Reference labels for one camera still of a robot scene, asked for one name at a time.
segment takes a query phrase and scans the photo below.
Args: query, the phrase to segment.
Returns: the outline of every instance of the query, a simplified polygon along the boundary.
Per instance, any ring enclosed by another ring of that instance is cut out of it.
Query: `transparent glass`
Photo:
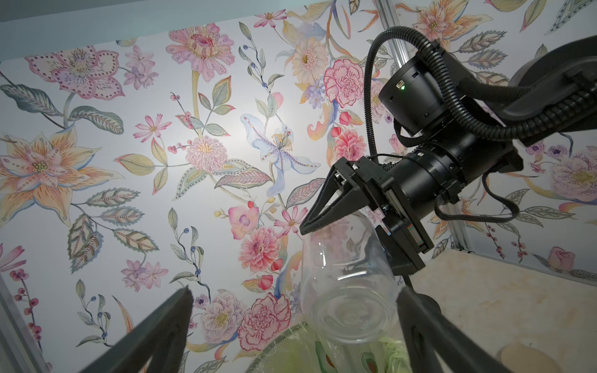
[[[360,212],[305,235],[302,268],[303,315],[326,338],[374,341],[397,318],[398,284],[373,225]]]

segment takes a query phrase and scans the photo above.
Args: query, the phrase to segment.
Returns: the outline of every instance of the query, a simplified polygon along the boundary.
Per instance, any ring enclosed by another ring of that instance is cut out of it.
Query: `green leaf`
[[[179,185],[176,188],[176,195],[174,199],[181,198],[185,195],[186,192],[189,191],[193,186],[199,184],[203,179],[207,177],[207,172],[202,169],[196,169],[195,167],[191,167],[186,170],[180,178]]]
[[[87,325],[93,325],[93,321],[86,313],[79,311],[76,314],[79,315],[79,318]]]
[[[529,207],[524,212],[544,219],[566,219],[575,215],[546,206]]]
[[[112,132],[113,134],[121,135],[124,132],[122,119],[118,115],[101,112],[95,107],[79,106],[74,108],[70,112],[69,121],[78,121],[79,119],[86,119],[100,130]]]
[[[172,248],[172,251],[174,251],[174,253],[180,260],[186,260],[186,257],[184,256],[183,251],[178,246],[170,244],[170,247]]]
[[[220,369],[225,360],[226,357],[224,356],[219,360],[212,360],[208,361],[207,363],[203,363],[193,373],[214,373],[216,370]]]
[[[269,79],[267,80],[267,86],[272,88],[273,87],[273,83],[276,81],[276,79],[279,79],[283,77],[282,74],[272,74],[272,76],[269,77]]]
[[[516,229],[516,227],[512,223],[508,223],[508,222],[506,222],[506,223],[497,223],[497,225],[499,225],[500,227],[504,228],[505,230],[508,230],[508,231],[514,233],[518,237],[521,236],[520,232],[518,232],[518,229]]]
[[[170,211],[168,212],[168,224],[170,224],[172,229],[175,231],[179,226],[179,215],[176,213],[174,208],[170,208]]]
[[[210,99],[207,98],[207,96],[204,95],[203,93],[197,92],[197,94],[199,95],[199,101],[201,102],[203,107],[206,108],[207,110],[211,110]]]
[[[214,113],[219,115],[228,114],[230,110],[234,110],[235,107],[232,105],[220,105],[214,109]]]
[[[541,224],[539,219],[537,219],[531,215],[518,214],[518,216],[516,217],[516,220],[524,221],[525,223],[536,224],[536,225],[540,226],[541,228],[543,228],[543,224]]]
[[[120,163],[128,172],[137,176],[149,175],[155,170],[153,161],[141,154],[126,154],[116,158],[114,161]]]
[[[278,112],[278,103],[273,95],[267,97],[267,117],[272,118]]]
[[[224,128],[222,128],[219,124],[210,123],[205,126],[205,130],[213,136],[230,136],[228,132]]]
[[[115,229],[114,237],[126,247],[138,252],[158,250],[158,246],[155,242],[147,234],[139,232],[138,230]]]
[[[153,178],[153,193],[158,193],[168,182],[168,167],[164,167]]]
[[[269,116],[267,115],[268,113],[268,109],[267,109],[267,105],[265,104],[265,102],[258,100],[257,98],[255,99],[255,102],[257,103],[257,110],[266,118],[269,118]]]
[[[79,342],[78,345],[75,347],[79,347],[80,345],[87,343],[87,342],[96,342],[96,343],[104,343],[104,339],[98,335],[90,335],[89,337],[85,337]]]
[[[104,306],[106,305],[106,299],[101,294],[97,294],[97,297],[100,299],[100,301],[97,305],[97,313],[100,313],[101,309],[104,308]]]
[[[262,69],[265,69],[265,52],[263,51],[263,48],[259,51],[259,66],[261,66]]]
[[[83,253],[92,233],[91,218],[87,214],[81,214],[69,229],[67,247],[69,259],[79,257]]]
[[[126,227],[138,222],[143,215],[144,213],[134,207],[122,206],[104,211],[100,218],[108,223]]]
[[[42,90],[29,88],[23,84],[1,85],[0,90],[13,99],[21,110],[49,116],[62,116],[62,113],[52,104],[49,96]]]
[[[214,107],[225,104],[228,102],[228,100],[230,100],[230,95],[232,94],[232,84],[230,82],[231,79],[231,76],[224,78],[214,86],[214,90],[211,93]]]
[[[122,205],[133,200],[139,192],[126,188],[112,188],[94,194],[85,203],[89,206],[110,207]]]
[[[81,279],[79,279],[79,281],[76,282],[75,292],[79,296],[79,298],[85,298],[85,284],[83,283],[83,281],[81,281]]]
[[[197,276],[195,276],[195,274],[192,272],[180,272],[179,274],[174,276],[174,278],[172,278],[172,280],[170,280],[170,283],[173,283],[174,281],[180,280],[180,279],[185,279],[185,280],[189,280],[189,281],[197,281],[198,280]]]
[[[241,58],[245,61],[249,60],[249,57],[247,57],[247,55],[242,51],[242,47],[238,47],[238,54],[241,56]]]
[[[251,31],[249,30],[249,27],[247,27],[246,24],[244,24],[243,22],[239,22],[238,26],[241,28],[241,32],[243,35],[245,35],[245,37],[249,40],[252,40],[253,38],[251,37]]]

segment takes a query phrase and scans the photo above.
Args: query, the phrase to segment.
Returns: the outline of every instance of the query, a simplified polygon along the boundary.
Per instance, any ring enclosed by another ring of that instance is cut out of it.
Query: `flower stem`
[[[214,184],[217,184],[217,181],[215,180],[214,176],[212,174],[208,174],[208,175],[210,176],[211,181],[213,181]],[[247,201],[246,199],[240,198],[236,194],[232,193],[230,190],[224,189],[223,186],[219,186],[218,188],[222,189],[222,191],[224,191],[224,193],[226,193],[227,195],[229,195],[230,197],[232,197],[234,199],[237,199],[237,200],[239,200],[241,202],[244,202],[246,204],[249,203],[249,201]]]
[[[64,116],[63,116],[63,120],[64,120],[64,127],[67,128],[69,126],[69,106],[70,106],[70,102],[73,100],[73,97],[75,96],[74,92],[71,92],[69,94],[69,96],[66,99],[66,102],[64,103]]]

